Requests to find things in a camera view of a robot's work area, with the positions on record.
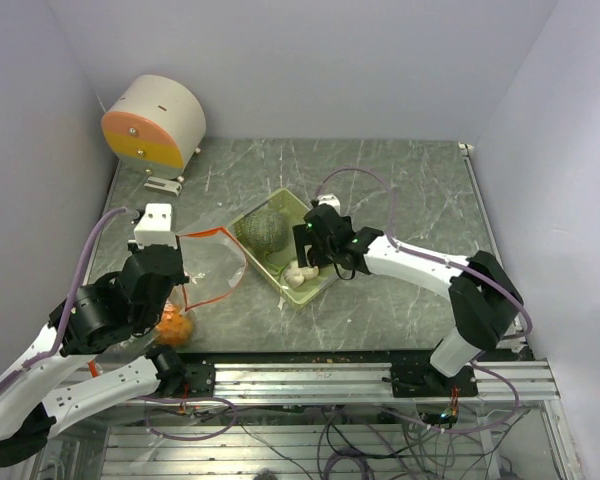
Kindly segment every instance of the tray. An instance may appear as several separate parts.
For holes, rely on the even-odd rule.
[[[254,252],[251,248],[240,242],[240,224],[246,217],[261,208],[269,208],[282,213],[287,217],[289,235],[287,245],[279,252],[270,253],[264,258],[264,255]],[[301,310],[307,306],[320,292],[332,284],[338,276],[332,266],[321,268],[320,274],[312,279],[305,281],[298,288],[293,289],[287,285],[282,277],[281,270],[296,258],[296,248],[293,241],[292,227],[304,223],[303,217],[309,211],[298,197],[286,188],[280,188],[271,193],[266,200],[258,204],[247,213],[240,215],[229,224],[229,230],[238,239],[238,242],[247,254],[249,263],[260,272],[260,274],[269,282],[280,295],[296,310]]]

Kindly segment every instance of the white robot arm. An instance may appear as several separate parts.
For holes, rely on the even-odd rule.
[[[300,267],[335,265],[367,275],[386,275],[422,286],[451,302],[456,325],[442,340],[429,361],[440,377],[458,374],[482,351],[495,350],[518,311],[488,284],[468,275],[477,271],[522,303],[496,258],[484,251],[472,257],[445,255],[404,244],[381,230],[363,227],[354,231],[350,217],[340,216],[337,199],[318,198],[293,227]],[[444,264],[431,258],[443,258]]]
[[[180,386],[184,367],[178,355],[158,347],[117,370],[56,388],[107,347],[153,328],[173,287],[187,281],[172,218],[171,205],[148,204],[122,271],[78,290],[62,347],[30,365],[36,355],[52,351],[64,303],[0,376],[0,467],[28,458],[48,438],[120,401]]]

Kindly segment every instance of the table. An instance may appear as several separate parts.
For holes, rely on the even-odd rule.
[[[176,231],[193,222],[228,223],[284,186],[307,203],[334,169],[357,165],[390,182],[395,234],[417,246],[460,255],[493,251],[470,169],[457,143],[393,140],[205,139],[185,172],[178,198],[147,191],[145,177],[120,165],[107,209],[170,202]],[[385,228],[388,199],[371,177],[343,173],[335,193],[354,228]],[[118,270],[129,255],[133,226],[115,221],[103,232],[89,281]],[[450,304],[415,285],[359,275],[337,281],[302,311],[247,269],[225,300],[195,310],[195,335],[185,351],[276,352],[433,348],[453,325]]]

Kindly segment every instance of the glass panel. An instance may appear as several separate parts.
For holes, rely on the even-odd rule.
[[[497,422],[510,406],[461,403],[450,432]],[[433,418],[444,408],[418,404],[395,412]],[[208,436],[227,426],[232,417],[224,406],[185,414],[176,407],[110,409],[50,442],[35,478],[251,480],[267,469],[279,480],[318,480],[321,474],[331,480],[562,478],[543,403],[525,404],[509,421],[466,435],[438,434],[371,406],[238,409],[235,426],[201,441],[180,437]],[[148,433],[147,415],[163,436]]]

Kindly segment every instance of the wire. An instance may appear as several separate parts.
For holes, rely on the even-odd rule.
[[[138,397],[138,398],[141,400],[144,400],[146,402],[163,403],[163,404],[169,404],[169,405],[171,405],[173,403],[180,403],[182,401],[181,398],[177,398],[177,399],[176,398],[153,398],[153,397]],[[230,407],[233,412],[233,415],[231,415],[231,420],[229,420],[229,424],[226,427],[221,428],[217,432],[213,432],[208,435],[201,435],[199,437],[182,437],[180,435],[171,435],[169,433],[160,432],[160,431],[156,430],[155,428],[153,428],[151,426],[151,415],[148,414],[144,419],[145,425],[147,426],[147,430],[149,430],[150,433],[152,433],[158,437],[166,438],[168,440],[177,440],[179,442],[198,442],[200,440],[209,440],[210,438],[215,438],[215,437],[222,435],[227,430],[229,430],[231,427],[233,427],[238,421],[238,413],[239,413],[238,408],[233,403],[231,403],[229,400],[225,400],[224,398],[220,398],[220,397],[200,397],[200,398],[196,398],[196,402],[224,403],[225,405]]]
[[[373,470],[371,470],[371,467],[369,466],[369,464],[367,463],[365,458],[361,457],[360,455],[356,455],[356,450],[350,451],[345,448],[345,449],[341,450],[340,452],[331,454],[331,456],[327,459],[327,463],[325,464],[325,467],[324,467],[324,475],[325,475],[324,478],[326,480],[329,480],[329,475],[331,474],[331,471],[336,466],[336,464],[342,460],[351,460],[358,466],[358,468],[360,469],[360,479],[361,480],[374,480],[375,479]]]
[[[82,247],[82,252],[80,253],[80,258],[78,259],[78,265],[76,266],[75,273],[73,274],[73,280],[71,281],[71,285],[69,286],[69,293],[67,294],[67,298],[64,302],[64,307],[62,309],[62,314],[60,315],[60,321],[58,322],[58,326],[56,328],[56,338],[53,341],[53,345],[46,352],[40,352],[33,357],[25,360],[18,370],[11,371],[6,377],[4,377],[0,381],[0,395],[7,388],[9,388],[13,383],[22,375],[25,371],[31,368],[36,363],[45,360],[47,358],[53,357],[58,350],[60,349],[60,345],[62,344],[62,340],[64,339],[65,331],[67,330],[67,325],[69,324],[69,317],[71,315],[71,309],[73,308],[73,304],[76,301],[76,293],[80,285],[84,282],[84,277],[87,272],[87,267],[89,265],[89,259],[91,258],[91,253],[95,246],[96,240],[98,236],[104,229],[104,227],[113,219],[113,217],[120,214],[130,214],[134,215],[134,218],[137,218],[140,213],[137,210],[133,210],[127,207],[120,207],[114,210],[110,210],[105,213],[100,220],[95,224],[91,233],[87,237],[87,241]]]
[[[453,268],[462,270],[463,272],[466,272],[469,275],[471,275],[472,277],[477,278],[481,282],[484,282],[487,285],[489,285],[491,288],[493,288],[495,291],[497,291],[500,295],[505,297],[514,307],[516,307],[516,309],[520,312],[520,314],[523,316],[523,318],[525,320],[525,328],[523,328],[523,330],[521,332],[515,333],[513,335],[505,335],[504,337],[502,337],[503,340],[523,338],[532,332],[533,320],[531,319],[531,315],[529,315],[529,312],[527,312],[527,309],[524,307],[524,305],[522,305],[522,303],[520,301],[518,301],[517,298],[515,298],[510,292],[508,292],[504,287],[502,287],[497,282],[493,281],[491,278],[487,277],[486,275],[483,275],[482,273],[478,272],[477,270],[475,270],[471,267],[468,267],[466,265],[462,265],[460,263],[450,261],[443,257],[438,257],[437,255],[432,255],[429,253],[425,253],[425,252],[421,252],[419,250],[409,248],[406,244],[399,245],[396,242],[395,238],[393,237],[393,220],[394,220],[395,204],[396,204],[394,192],[391,189],[391,187],[389,187],[389,185],[380,176],[376,175],[371,170],[367,170],[367,169],[361,168],[361,167],[354,167],[354,166],[338,168],[337,170],[334,170],[329,175],[327,175],[327,177],[322,181],[322,183],[320,183],[320,185],[318,185],[318,187],[316,188],[315,197],[317,198],[318,195],[320,195],[325,184],[332,177],[334,177],[335,175],[342,173],[342,172],[361,172],[361,173],[367,174],[367,175],[375,178],[384,187],[385,191],[389,195],[389,219],[387,221],[386,237],[387,237],[387,240],[389,241],[389,243],[394,248],[396,248],[397,250],[399,250],[403,253],[407,253],[409,255],[414,255],[416,257],[424,258],[425,260],[429,260],[429,261],[432,261],[432,262],[435,262],[435,263],[438,263],[441,265],[445,265],[445,266],[449,266],[449,267],[453,267]]]
[[[517,424],[517,423],[518,423],[520,420],[522,420],[522,419],[523,419],[523,418],[524,418],[526,415],[528,415],[528,414],[529,414],[529,412],[531,412],[531,409],[530,409],[530,408],[529,408],[529,409],[527,409],[527,410],[525,410],[524,412],[522,412],[522,413],[520,414],[520,416],[519,416],[518,418],[516,418],[516,419],[515,419],[515,421],[514,421],[514,422],[513,422],[511,425],[509,425],[509,426],[507,427],[507,429],[505,430],[504,434],[502,435],[502,437],[500,437],[500,440],[498,440],[498,442],[497,442],[497,443],[496,443],[496,445],[493,447],[493,449],[491,449],[491,451],[489,451],[489,452],[486,452],[486,453],[483,453],[482,455],[480,455],[480,456],[479,456],[479,457],[476,459],[476,461],[475,461],[475,462],[473,462],[473,463],[472,463],[472,464],[469,466],[469,468],[467,468],[467,469],[465,470],[465,472],[462,474],[462,476],[461,476],[461,477],[460,477],[458,480],[462,480],[462,479],[463,479],[463,478],[464,478],[464,477],[467,475],[467,473],[469,473],[469,471],[470,471],[470,470],[471,470],[473,467],[475,467],[475,466],[478,464],[478,462],[479,462],[480,460],[482,460],[484,457],[486,457],[487,455],[491,455],[491,459],[493,459],[493,454],[494,454],[494,452],[495,452],[496,450],[498,450],[498,448],[500,447],[500,444],[502,444],[502,442],[504,441],[504,439],[505,439],[505,438],[507,438],[507,435],[509,434],[509,432],[511,431],[511,429],[513,429],[513,427],[515,427],[515,425],[516,425],[516,424]],[[490,466],[491,466],[491,461],[489,461],[489,465],[487,465],[487,473],[489,472],[489,467],[490,467]]]
[[[445,460],[449,457],[449,450],[452,448],[453,446],[453,441],[458,438],[458,437],[449,437],[449,445],[447,445],[447,453],[445,454]],[[455,464],[456,464],[456,452],[455,449],[453,450],[453,458],[452,458],[452,462],[451,464],[447,465],[447,462],[444,462],[444,466],[442,467],[442,478],[444,478],[444,474],[447,471],[447,468],[452,468]]]
[[[452,448],[452,440],[456,437],[449,437],[449,449],[447,449],[447,454],[445,455],[445,459],[444,459],[444,463],[440,463],[438,462],[438,460],[436,459],[436,457],[438,456],[438,440],[440,440],[440,435],[442,434],[438,434],[436,436],[436,441],[435,441],[435,450],[434,450],[434,455],[433,457],[425,450],[424,448],[424,441],[422,441],[421,443],[418,444],[418,450],[420,451],[420,455],[422,457],[427,458],[431,463],[433,463],[436,467],[436,474],[438,473],[438,467],[443,467],[443,468],[451,468],[455,465],[456,463],[456,458],[455,458],[455,449],[452,452],[452,458],[451,458],[451,463],[447,462],[447,458],[449,457],[449,450]]]
[[[487,418],[489,418],[491,415],[493,415],[493,414],[494,414],[494,413],[496,413],[496,412],[499,412],[499,413],[509,413],[509,410],[502,410],[502,409],[500,409],[500,408],[496,408],[495,410],[491,410],[489,413],[487,413],[487,414],[486,414],[484,417],[482,417],[482,418],[484,418],[484,419],[486,420]]]
[[[258,438],[255,435],[253,435],[252,433],[248,432],[247,429],[244,427],[244,425],[240,425],[240,427],[244,430],[244,433],[246,433],[247,435],[249,435],[251,438],[257,440],[258,442],[262,443],[263,445],[267,446],[269,448],[269,450],[271,450],[272,452],[274,452],[276,455],[278,455],[279,457],[293,463],[295,466],[297,466],[300,470],[302,470],[304,472],[304,474],[310,479],[313,480],[313,477],[311,476],[311,474],[302,466],[300,465],[298,462],[296,462],[294,459],[287,457],[286,455],[283,455],[282,453],[280,453],[278,450],[275,449],[275,447],[273,445],[271,445],[269,442],[267,442],[266,440],[263,440],[262,438]]]
[[[336,275],[338,275],[338,278],[340,280],[347,280],[348,281],[348,280],[353,280],[354,278],[356,278],[356,271],[355,270],[352,270],[351,271],[351,276],[349,276],[347,278],[347,277],[343,277],[342,276],[342,273],[340,273],[340,267],[338,267],[338,264],[336,262],[333,262],[333,268],[336,269]]]
[[[505,457],[504,455],[500,455],[500,458],[509,464],[509,471],[507,473],[513,473],[513,462],[509,459],[509,457]]]
[[[49,463],[51,463],[55,470],[55,480],[66,480],[64,463],[56,456],[51,456],[47,459]]]
[[[418,458],[418,455],[416,455],[416,452],[413,450],[413,447],[411,445],[411,443],[412,443],[411,436],[409,436],[409,434],[404,431],[404,426],[403,426],[402,433],[405,437],[405,443],[407,444],[407,448],[409,449],[409,452],[411,452],[411,456],[413,457],[413,460],[416,462],[416,465],[418,466],[420,471],[425,472],[425,473],[431,473],[430,470],[428,470],[426,468],[426,465],[421,462],[422,458],[421,457]]]
[[[318,459],[319,459],[319,454],[320,454],[320,448],[321,448],[321,444],[322,444],[322,438],[323,437],[327,437],[327,442],[329,443],[329,446],[331,447],[331,449],[333,450],[334,454],[343,454],[342,450],[337,450],[330,442],[329,438],[328,438],[328,434],[329,434],[329,429],[330,427],[334,427],[334,429],[338,432],[338,434],[342,437],[342,439],[347,443],[348,448],[350,450],[346,450],[346,455],[347,457],[351,457],[351,456],[355,456],[357,458],[361,458],[361,457],[365,457],[365,458],[371,458],[371,459],[377,459],[377,460],[384,460],[384,459],[390,459],[390,458],[395,458],[399,465],[406,471],[407,475],[411,475],[412,477],[414,477],[415,475],[418,475],[418,472],[414,472],[411,469],[409,469],[409,467],[404,463],[404,461],[402,460],[403,458],[409,458],[409,455],[400,455],[401,452],[405,451],[405,450],[409,450],[411,452],[411,456],[414,458],[418,468],[420,468],[420,470],[426,474],[427,476],[429,475],[434,475],[433,472],[428,471],[426,469],[426,467],[424,465],[422,465],[418,459],[418,455],[414,452],[413,447],[412,447],[412,441],[410,439],[407,439],[405,437],[405,442],[407,443],[406,447],[403,447],[399,450],[395,450],[391,444],[384,438],[384,436],[377,430],[375,429],[372,425],[370,425],[368,422],[365,421],[361,421],[360,419],[355,419],[355,417],[352,417],[351,415],[347,414],[346,412],[344,412],[343,410],[338,410],[335,411],[334,413],[338,414],[338,415],[343,415],[346,418],[351,418],[356,420],[358,423],[361,423],[362,425],[365,425],[369,430],[371,430],[373,433],[375,433],[375,435],[380,439],[380,441],[387,447],[387,450],[389,450],[390,454],[388,455],[374,455],[374,454],[367,454],[365,452],[362,452],[359,448],[355,447],[345,436],[342,432],[340,432],[340,430],[333,424],[333,421],[335,420],[335,416],[332,417],[331,419],[329,419],[325,425],[324,430],[322,431],[321,435],[320,435],[320,439],[318,440]],[[422,441],[427,441],[430,440],[433,436],[429,436],[427,438],[423,438]],[[443,477],[440,477],[438,475],[435,476],[435,478],[440,479]]]

